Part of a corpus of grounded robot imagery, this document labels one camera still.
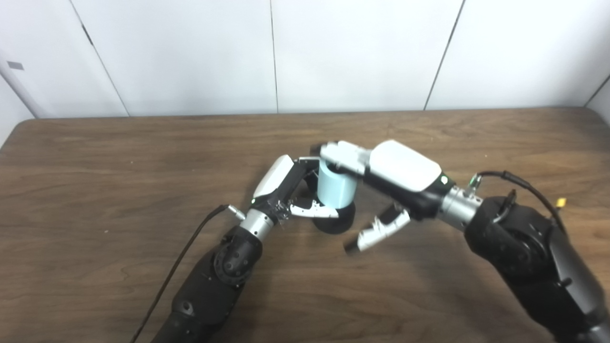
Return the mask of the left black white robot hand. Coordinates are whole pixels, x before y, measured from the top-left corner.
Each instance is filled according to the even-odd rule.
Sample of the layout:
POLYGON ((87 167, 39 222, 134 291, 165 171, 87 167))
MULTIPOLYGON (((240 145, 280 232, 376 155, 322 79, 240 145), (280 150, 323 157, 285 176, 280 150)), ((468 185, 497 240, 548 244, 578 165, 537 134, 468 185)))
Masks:
POLYGON ((290 216, 338 219, 337 209, 318 200, 318 157, 280 156, 257 185, 251 208, 274 224, 290 216))

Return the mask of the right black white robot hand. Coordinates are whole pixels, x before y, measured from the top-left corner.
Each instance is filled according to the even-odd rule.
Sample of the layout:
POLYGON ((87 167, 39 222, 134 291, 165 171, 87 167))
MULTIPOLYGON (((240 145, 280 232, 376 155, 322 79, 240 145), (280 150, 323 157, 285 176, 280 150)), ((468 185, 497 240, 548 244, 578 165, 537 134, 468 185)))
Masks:
POLYGON ((435 218, 456 185, 438 163, 395 140, 372 149, 347 141, 329 141, 311 151, 338 172, 348 173, 394 200, 370 227, 345 243, 348 254, 372 248, 412 220, 435 218))

